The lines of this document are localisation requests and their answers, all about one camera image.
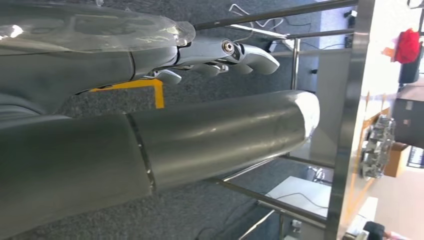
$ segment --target white cable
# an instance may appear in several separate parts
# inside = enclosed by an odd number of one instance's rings
[[[233,8],[237,8],[240,12],[244,13],[245,15],[250,15],[250,13],[248,13],[248,12],[247,12],[247,11],[245,11],[245,10],[243,10],[243,8],[241,8],[240,6],[238,6],[238,5],[237,5],[237,4],[235,4],[235,3],[234,3],[234,4],[232,4],[232,5],[229,7],[228,12],[231,12],[231,13],[233,13],[233,14],[237,14],[237,15],[239,15],[239,16],[244,16],[243,14],[241,14],[241,13],[239,13],[239,12],[233,11]],[[272,21],[272,20],[274,20],[274,19],[278,19],[278,20],[279,20],[279,23],[277,23],[276,25],[274,25],[273,27],[271,27],[269,30],[275,29],[276,27],[278,27],[279,25],[281,25],[281,24],[284,22],[284,19],[283,19],[283,18],[278,17],[278,18],[271,18],[271,19],[268,19],[268,20],[266,20],[266,21],[265,21],[265,23],[264,23],[264,24],[261,24],[259,21],[255,21],[255,23],[256,23],[258,26],[260,26],[261,28],[265,28],[265,26],[266,26],[266,25],[267,25],[270,21]],[[248,40],[248,39],[250,39],[250,38],[253,36],[253,34],[254,34],[254,32],[253,32],[254,25],[253,25],[253,23],[252,23],[252,22],[249,22],[249,24],[250,24],[250,28],[252,28],[252,31],[250,32],[249,36],[244,37],[244,38],[241,38],[241,39],[234,40],[234,42],[240,42],[240,41]]]
[[[246,14],[246,15],[250,15],[250,13],[248,13],[247,11],[245,11],[243,8],[241,8],[239,5],[237,5],[237,4],[235,4],[235,3],[233,3],[233,4],[229,7],[228,12],[232,12],[232,13],[238,14],[238,15],[240,15],[240,16],[243,16],[242,14],[240,14],[240,13],[238,13],[238,12],[233,11],[233,8],[237,8],[240,12],[242,12],[242,13],[244,13],[244,14]],[[267,25],[270,21],[272,21],[272,20],[274,20],[274,19],[279,19],[279,23],[277,23],[275,26],[271,27],[271,28],[270,28],[270,30],[271,30],[271,29],[275,29],[276,27],[278,27],[280,24],[282,24],[282,23],[284,22],[284,19],[282,19],[281,17],[268,19],[268,20],[266,20],[266,21],[265,21],[265,23],[264,23],[264,24],[261,24],[259,21],[254,21],[254,22],[255,22],[257,25],[259,25],[261,28],[265,28],[265,26],[266,26],[266,25]]]
[[[237,14],[237,15],[239,15],[239,16],[243,16],[243,14],[238,13],[238,12],[236,12],[236,11],[231,11],[231,12],[232,12],[232,13],[234,13],[234,14]],[[253,28],[254,28],[254,26],[253,26],[253,23],[252,23],[252,22],[249,22],[249,24],[250,24],[250,28],[252,29],[252,30],[250,31],[249,36],[244,37],[244,38],[240,38],[240,39],[237,39],[237,40],[234,40],[233,42],[237,43],[237,42],[240,42],[240,41],[248,40],[248,39],[250,39],[250,38],[253,36],[253,34],[254,34],[254,32],[253,32]]]

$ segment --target gray cylinder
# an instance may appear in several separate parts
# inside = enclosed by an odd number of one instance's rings
[[[0,239],[289,152],[317,126],[319,106],[281,91],[49,119],[0,121]]]
[[[315,95],[279,91],[131,114],[158,189],[285,154],[312,134]]]

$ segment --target cardboard box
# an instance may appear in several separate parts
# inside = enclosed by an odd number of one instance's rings
[[[384,175],[396,178],[402,174],[407,167],[410,153],[410,145],[395,142],[391,147],[390,160],[384,169]]]

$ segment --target transparent plastic cover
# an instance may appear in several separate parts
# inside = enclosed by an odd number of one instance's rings
[[[58,3],[0,3],[0,48],[44,52],[122,52],[184,46],[189,22],[107,7]]]

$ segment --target yellow tape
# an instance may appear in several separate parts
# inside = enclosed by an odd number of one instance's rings
[[[153,87],[154,89],[154,104],[157,109],[163,109],[165,107],[163,83],[158,79],[140,79],[135,81],[129,81],[124,83],[115,84],[111,87],[106,88],[94,88],[90,92],[109,91],[115,89],[131,89],[131,88],[142,88],[142,87]]]

